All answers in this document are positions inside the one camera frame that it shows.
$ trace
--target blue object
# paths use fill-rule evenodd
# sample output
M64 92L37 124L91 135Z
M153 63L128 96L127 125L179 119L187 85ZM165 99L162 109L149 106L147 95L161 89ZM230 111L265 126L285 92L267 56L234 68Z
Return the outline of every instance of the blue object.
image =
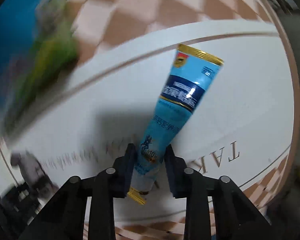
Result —
M0 75L10 59L27 53L36 34L35 8L40 0L5 0L0 6Z
M179 47L198 51L184 45ZM141 192L151 190L166 147L192 115L219 72L220 65L177 51L170 76L155 106L154 117L149 122L138 149L131 181L133 188Z

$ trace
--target blue surface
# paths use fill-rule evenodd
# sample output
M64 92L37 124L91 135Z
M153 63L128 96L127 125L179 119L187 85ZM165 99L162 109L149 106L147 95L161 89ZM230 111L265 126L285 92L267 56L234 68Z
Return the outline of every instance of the blue surface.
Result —
M0 6L0 75L13 55L27 52L35 38L40 0L5 0Z

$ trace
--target toothpaste tube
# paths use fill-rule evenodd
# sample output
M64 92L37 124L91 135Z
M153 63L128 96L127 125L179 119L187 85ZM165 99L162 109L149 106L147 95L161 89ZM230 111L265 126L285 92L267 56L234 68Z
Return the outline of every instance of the toothpaste tube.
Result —
M175 61L138 148L131 187L148 193L163 161L166 147L199 104L223 60L179 44Z

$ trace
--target brown and beige checkered pattern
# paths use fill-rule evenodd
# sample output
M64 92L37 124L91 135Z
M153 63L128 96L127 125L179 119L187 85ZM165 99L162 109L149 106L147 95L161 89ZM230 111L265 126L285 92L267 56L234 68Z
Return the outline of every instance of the brown and beige checkered pattern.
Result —
M79 65L146 33L209 19L270 22L258 0L68 0Z
M276 188L279 184L280 178L283 174L287 157L279 163L278 166L273 168L266 176L261 180L244 190L245 195L256 205L257 208L265 206L274 196ZM182 240L183 232L185 229L185 217L178 222L165 221L152 223L149 225L131 225L124 227L116 227L116 239L117 240ZM216 225L213 208L210 209L210 224L211 234L216 233ZM84 226L84 237L88 236L88 224Z

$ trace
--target white surface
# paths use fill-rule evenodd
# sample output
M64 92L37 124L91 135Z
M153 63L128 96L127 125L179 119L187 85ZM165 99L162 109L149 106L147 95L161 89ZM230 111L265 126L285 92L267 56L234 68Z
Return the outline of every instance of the white surface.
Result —
M240 29L242 32L242 28L228 23L232 31ZM200 30L197 23L192 26ZM254 22L243 30L251 28L251 31L252 27L260 30L260 26L263 31L275 31L272 25ZM218 24L210 27L214 30L210 33L222 33ZM169 41L162 35L164 32L171 34L172 29L129 41L94 57L86 66L76 70L69 85L74 86L84 78L154 48L166 47L178 43L178 40L191 40L195 37L192 30ZM250 36L206 41L192 47L224 59L225 65L194 115L173 140L174 151L186 162L205 156L208 172L205 175L215 178L228 175L241 185L265 169L287 149L291 141L293 90L282 42L278 37ZM130 139L132 134L137 138L142 136L153 115L174 55L175 50L163 52L100 79L41 116L13 146L13 150L27 149L46 163L55 160L55 166L47 165L46 171L59 185L72 175L81 178L96 175L123 154L126 144L133 140ZM240 157L229 162L234 141ZM92 147L98 162L91 156L90 160L85 157ZM225 148L218 168L210 153L217 151L219 156L218 150L222 147ZM81 153L82 159L67 165L61 157L73 152ZM258 181L270 169L242 189ZM115 200L115 221L142 220L182 212L185 200L172 198L164 169L158 182L161 189L149 195L145 206L131 199Z

